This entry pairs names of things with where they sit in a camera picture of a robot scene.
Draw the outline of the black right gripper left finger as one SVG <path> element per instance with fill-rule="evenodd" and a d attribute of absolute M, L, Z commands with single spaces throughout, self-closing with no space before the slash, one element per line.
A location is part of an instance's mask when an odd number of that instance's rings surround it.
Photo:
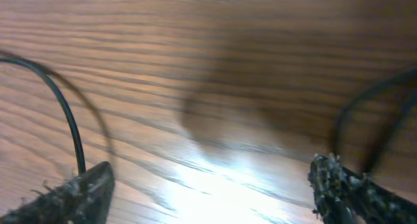
<path fill-rule="evenodd" d="M 110 162 L 103 161 L 30 203 L 1 216 L 1 224 L 105 224 L 115 189 Z"/>

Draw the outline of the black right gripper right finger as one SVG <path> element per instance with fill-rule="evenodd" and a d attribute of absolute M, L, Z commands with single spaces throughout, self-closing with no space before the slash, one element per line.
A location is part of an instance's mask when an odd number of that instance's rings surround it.
<path fill-rule="evenodd" d="M 312 212 L 323 223 L 416 223 L 416 204 L 345 168 L 338 157 L 316 155 L 308 181 Z"/>

